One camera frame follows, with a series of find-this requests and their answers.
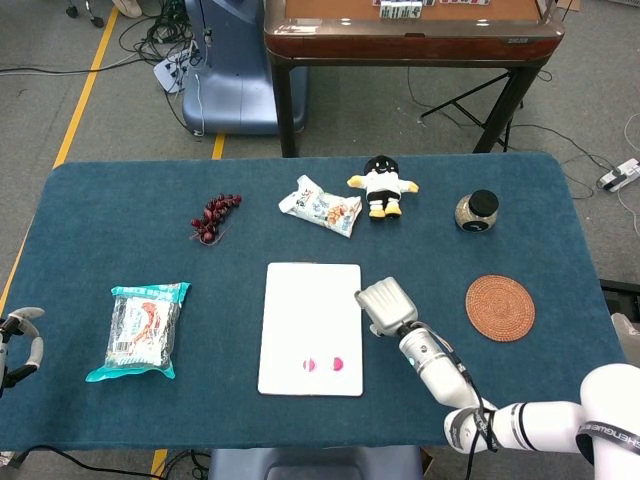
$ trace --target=robotic arm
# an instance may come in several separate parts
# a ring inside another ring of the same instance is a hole
[[[373,322],[371,331],[401,337],[400,350],[435,399],[457,408],[444,421],[445,436],[456,451],[582,453],[594,464],[596,480],[638,477],[640,369],[612,364],[593,370],[580,388],[582,405],[514,403],[497,410],[481,399],[453,348],[418,321],[415,305],[395,279],[357,292],[356,300]]]
[[[40,368],[44,343],[31,320],[42,315],[44,310],[41,308],[25,307],[11,312],[6,320],[0,319],[0,397],[5,388],[13,388],[16,383]],[[23,334],[31,337],[31,354],[24,365],[9,372],[6,365],[9,340],[14,335]]]

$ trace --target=round rattan coaster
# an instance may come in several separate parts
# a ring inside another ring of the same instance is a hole
[[[524,337],[536,316],[529,292],[515,280],[485,275],[471,284],[466,298],[467,315],[476,329],[496,342]]]

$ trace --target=table leg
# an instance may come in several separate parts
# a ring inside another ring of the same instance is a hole
[[[496,144],[507,123],[513,117],[518,105],[524,98],[527,90],[536,79],[541,67],[518,67],[513,69],[513,74],[504,86],[493,110],[487,118],[484,133],[473,153],[490,152]]]
[[[278,115],[280,148],[285,158],[297,157],[296,138],[293,129],[293,101],[291,99],[290,68],[286,64],[271,62],[273,94]]]

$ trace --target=glass jar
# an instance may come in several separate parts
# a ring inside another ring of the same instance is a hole
[[[498,197],[489,190],[477,190],[462,197],[456,206],[456,223],[467,232],[484,232],[498,217]]]

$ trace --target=red berries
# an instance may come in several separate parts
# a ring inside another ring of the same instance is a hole
[[[207,202],[203,211],[202,219],[194,218],[191,226],[194,228],[194,237],[198,237],[201,243],[211,245],[215,243],[216,237],[222,238],[219,225],[223,224],[226,217],[231,214],[233,208],[237,208],[242,203],[240,195],[221,193],[211,201]]]

